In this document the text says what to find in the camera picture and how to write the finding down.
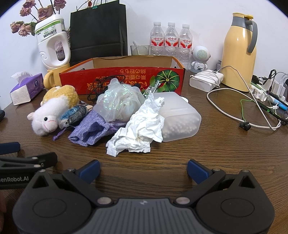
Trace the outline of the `purple knitted pouch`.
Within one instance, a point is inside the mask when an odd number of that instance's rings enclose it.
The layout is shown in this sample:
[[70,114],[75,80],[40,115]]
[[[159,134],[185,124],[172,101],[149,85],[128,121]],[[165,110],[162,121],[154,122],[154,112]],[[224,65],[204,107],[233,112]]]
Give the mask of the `purple knitted pouch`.
[[126,124],[127,122],[120,120],[106,122],[96,111],[90,111],[80,124],[74,127],[68,139],[72,143],[87,147],[94,145],[105,136],[115,134],[119,128],[125,127]]

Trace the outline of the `translucent cotton swab box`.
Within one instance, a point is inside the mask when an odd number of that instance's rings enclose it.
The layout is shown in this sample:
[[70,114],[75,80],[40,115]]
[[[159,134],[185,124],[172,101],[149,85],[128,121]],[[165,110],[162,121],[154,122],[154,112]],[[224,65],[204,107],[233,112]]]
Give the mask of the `translucent cotton swab box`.
[[164,98],[159,114],[165,118],[162,128],[164,142],[189,138],[197,134],[202,117],[183,97],[175,92],[155,93],[154,98]]

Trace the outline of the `yellow mug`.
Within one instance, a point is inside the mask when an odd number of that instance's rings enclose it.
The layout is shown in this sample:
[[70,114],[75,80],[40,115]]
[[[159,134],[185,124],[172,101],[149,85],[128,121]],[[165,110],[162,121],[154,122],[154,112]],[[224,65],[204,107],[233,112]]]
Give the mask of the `yellow mug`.
[[70,64],[65,64],[64,66],[60,66],[58,68],[50,69],[47,71],[47,74],[43,78],[43,84],[45,89],[49,90],[56,86],[62,86],[60,81],[60,73],[65,71],[70,67]]

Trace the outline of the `blue painted pouch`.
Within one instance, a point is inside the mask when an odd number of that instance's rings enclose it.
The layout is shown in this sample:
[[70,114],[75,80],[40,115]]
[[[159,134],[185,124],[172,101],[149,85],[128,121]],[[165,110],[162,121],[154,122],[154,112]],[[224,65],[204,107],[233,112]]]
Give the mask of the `blue painted pouch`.
[[60,129],[67,128],[73,124],[82,120],[91,110],[93,109],[92,105],[82,105],[78,104],[64,114],[62,114],[58,120],[58,127]]

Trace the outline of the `dried pink flowers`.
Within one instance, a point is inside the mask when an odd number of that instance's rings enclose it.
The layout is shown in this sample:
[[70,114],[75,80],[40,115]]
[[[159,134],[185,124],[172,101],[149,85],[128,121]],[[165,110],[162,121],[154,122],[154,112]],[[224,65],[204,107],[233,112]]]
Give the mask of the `dried pink flowers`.
[[31,16],[32,20],[30,22],[13,21],[10,24],[12,34],[19,34],[22,37],[35,36],[36,24],[52,15],[59,14],[66,4],[67,1],[65,0],[54,0],[44,7],[41,1],[26,0],[19,11],[19,15],[21,17]]

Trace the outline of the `white power adapter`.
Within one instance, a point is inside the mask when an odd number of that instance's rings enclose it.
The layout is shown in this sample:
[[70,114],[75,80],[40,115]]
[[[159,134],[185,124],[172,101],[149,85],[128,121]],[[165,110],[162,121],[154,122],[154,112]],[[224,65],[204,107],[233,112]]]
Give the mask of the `white power adapter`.
[[190,76],[189,85],[206,93],[220,88],[224,75],[220,72],[205,70]]

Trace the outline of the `water bottle right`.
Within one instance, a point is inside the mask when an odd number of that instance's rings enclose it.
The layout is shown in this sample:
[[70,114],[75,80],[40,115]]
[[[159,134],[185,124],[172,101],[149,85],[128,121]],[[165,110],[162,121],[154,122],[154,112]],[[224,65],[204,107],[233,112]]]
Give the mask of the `water bottle right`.
[[183,24],[179,34],[178,59],[185,69],[190,68],[193,37],[189,24]]

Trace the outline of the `white power strip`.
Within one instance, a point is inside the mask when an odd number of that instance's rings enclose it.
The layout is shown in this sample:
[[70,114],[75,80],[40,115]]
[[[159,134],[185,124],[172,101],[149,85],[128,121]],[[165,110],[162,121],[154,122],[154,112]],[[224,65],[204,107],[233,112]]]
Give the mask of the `white power strip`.
[[256,99],[262,102],[267,100],[267,93],[262,88],[258,88],[256,85],[251,84],[249,89]]

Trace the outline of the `white detergent bottle vase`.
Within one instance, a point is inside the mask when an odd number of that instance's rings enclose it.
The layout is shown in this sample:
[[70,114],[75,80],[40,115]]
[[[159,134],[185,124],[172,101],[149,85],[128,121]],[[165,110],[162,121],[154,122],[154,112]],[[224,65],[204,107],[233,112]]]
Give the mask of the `white detergent bottle vase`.
[[[35,26],[35,36],[41,60],[47,69],[55,69],[70,62],[71,51],[65,30],[64,18],[52,15]],[[56,43],[60,42],[64,51],[64,59],[59,60]]]

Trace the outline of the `green red snack wrapper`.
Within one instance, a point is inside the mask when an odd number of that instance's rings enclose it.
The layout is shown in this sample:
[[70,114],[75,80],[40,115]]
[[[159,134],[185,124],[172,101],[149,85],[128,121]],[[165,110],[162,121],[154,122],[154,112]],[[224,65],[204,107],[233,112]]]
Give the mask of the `green red snack wrapper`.
[[148,86],[143,93],[144,98],[147,98],[150,93],[157,92],[157,89],[160,87],[160,85],[161,85],[161,83],[158,80],[158,81],[156,81],[154,86],[151,86],[151,85]]

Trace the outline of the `red cardboard box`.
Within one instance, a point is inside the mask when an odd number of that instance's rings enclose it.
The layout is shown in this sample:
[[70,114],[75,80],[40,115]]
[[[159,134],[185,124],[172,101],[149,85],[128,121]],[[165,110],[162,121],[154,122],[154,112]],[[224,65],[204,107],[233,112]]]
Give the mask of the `red cardboard box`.
[[181,94],[185,69],[175,57],[122,56],[90,58],[60,73],[62,85],[72,85],[80,95],[88,94],[106,77],[117,77],[145,90],[159,81],[161,92]]

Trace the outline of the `water bottle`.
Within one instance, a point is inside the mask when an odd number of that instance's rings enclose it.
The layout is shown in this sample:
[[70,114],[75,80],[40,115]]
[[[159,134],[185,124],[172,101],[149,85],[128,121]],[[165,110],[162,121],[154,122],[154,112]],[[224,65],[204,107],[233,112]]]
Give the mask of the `water bottle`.
[[189,24],[183,24],[179,34],[178,59],[185,69],[190,68],[193,37]]
[[161,27],[160,21],[153,23],[153,28],[150,32],[150,54],[161,56],[165,50],[165,35]]
[[165,31],[165,55],[176,57],[179,46],[179,34],[174,22],[168,22],[167,26]]

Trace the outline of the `white tissue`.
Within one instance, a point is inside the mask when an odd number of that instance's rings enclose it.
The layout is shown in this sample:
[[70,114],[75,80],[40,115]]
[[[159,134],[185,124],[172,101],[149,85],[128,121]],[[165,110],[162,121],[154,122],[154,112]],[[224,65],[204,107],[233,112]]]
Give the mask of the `white tissue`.
[[106,144],[106,153],[116,157],[127,150],[149,153],[150,143],[163,141],[162,128],[165,118],[159,114],[165,103],[163,97],[155,98],[150,93],[143,105],[133,114],[125,127],[121,127]]

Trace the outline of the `black paper bag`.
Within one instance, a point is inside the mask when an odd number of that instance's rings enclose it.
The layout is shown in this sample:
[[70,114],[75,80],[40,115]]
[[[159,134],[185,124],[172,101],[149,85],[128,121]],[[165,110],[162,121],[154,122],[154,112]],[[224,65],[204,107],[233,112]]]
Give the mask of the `black paper bag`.
[[91,58],[127,56],[126,6],[119,1],[70,14],[70,65]]

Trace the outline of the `alpaca plush toy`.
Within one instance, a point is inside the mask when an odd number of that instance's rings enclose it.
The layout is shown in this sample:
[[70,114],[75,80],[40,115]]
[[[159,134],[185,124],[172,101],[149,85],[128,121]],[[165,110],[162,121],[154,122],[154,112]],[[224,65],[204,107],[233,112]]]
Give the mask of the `alpaca plush toy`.
[[72,85],[57,86],[49,89],[40,107],[27,115],[34,133],[45,136],[58,128],[60,117],[79,103],[79,96]]

